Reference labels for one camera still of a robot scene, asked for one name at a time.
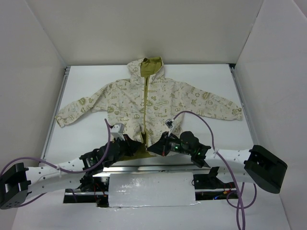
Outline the cream green printed hooded jacket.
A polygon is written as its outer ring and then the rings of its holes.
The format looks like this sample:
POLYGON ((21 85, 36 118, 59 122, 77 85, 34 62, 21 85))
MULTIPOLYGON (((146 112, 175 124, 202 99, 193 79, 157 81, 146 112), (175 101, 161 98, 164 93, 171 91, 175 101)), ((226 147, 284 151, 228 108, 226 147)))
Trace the cream green printed hooded jacket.
POLYGON ((128 79, 109 83, 61 108, 55 117, 58 125, 70 125, 87 112, 106 111, 110 124, 124 124, 132 140, 151 147, 168 130, 169 118, 175 119, 172 134, 181 134, 182 111, 227 121, 242 119, 242 109, 235 102, 165 77, 161 57, 139 59, 127 68, 128 79))

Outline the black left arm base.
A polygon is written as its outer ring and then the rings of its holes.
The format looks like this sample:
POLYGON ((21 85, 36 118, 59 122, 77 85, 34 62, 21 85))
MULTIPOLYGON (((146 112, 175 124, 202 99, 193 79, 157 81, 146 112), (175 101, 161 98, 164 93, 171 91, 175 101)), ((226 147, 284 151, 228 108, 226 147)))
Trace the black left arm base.
POLYGON ((109 207, 109 176, 85 175, 78 187, 80 196, 93 201, 97 207, 109 207))

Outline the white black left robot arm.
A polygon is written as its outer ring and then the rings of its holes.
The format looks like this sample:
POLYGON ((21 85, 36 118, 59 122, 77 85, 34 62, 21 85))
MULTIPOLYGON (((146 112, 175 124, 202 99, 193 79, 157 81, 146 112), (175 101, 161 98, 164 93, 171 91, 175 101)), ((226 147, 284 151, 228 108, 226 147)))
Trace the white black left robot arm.
POLYGON ((89 191, 94 186, 93 176, 112 166, 122 157, 132 157, 141 143, 114 139, 74 160, 55 166, 25 167, 20 162, 0 174, 0 208, 21 207, 26 199, 60 189, 89 191))

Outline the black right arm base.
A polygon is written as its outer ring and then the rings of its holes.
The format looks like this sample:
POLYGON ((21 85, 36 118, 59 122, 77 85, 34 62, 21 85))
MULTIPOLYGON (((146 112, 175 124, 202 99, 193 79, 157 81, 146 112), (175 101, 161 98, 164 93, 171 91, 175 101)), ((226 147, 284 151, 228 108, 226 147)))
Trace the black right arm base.
POLYGON ((195 189, 235 189, 233 182, 223 183, 217 178, 219 167, 210 169, 208 174, 194 174, 191 184, 195 189))

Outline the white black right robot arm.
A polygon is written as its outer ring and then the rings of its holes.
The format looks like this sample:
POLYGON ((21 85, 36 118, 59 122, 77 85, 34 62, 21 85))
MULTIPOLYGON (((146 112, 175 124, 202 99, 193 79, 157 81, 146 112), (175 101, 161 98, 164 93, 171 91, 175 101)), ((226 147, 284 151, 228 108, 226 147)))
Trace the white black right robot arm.
POLYGON ((160 156, 167 156, 171 152, 190 156, 191 162, 197 167, 210 168, 209 183, 213 187, 237 180, 256 184, 269 193, 278 194, 287 171, 287 164, 263 146, 214 151, 211 146, 201 144, 190 131, 181 133, 179 137, 164 132, 148 151, 160 156))

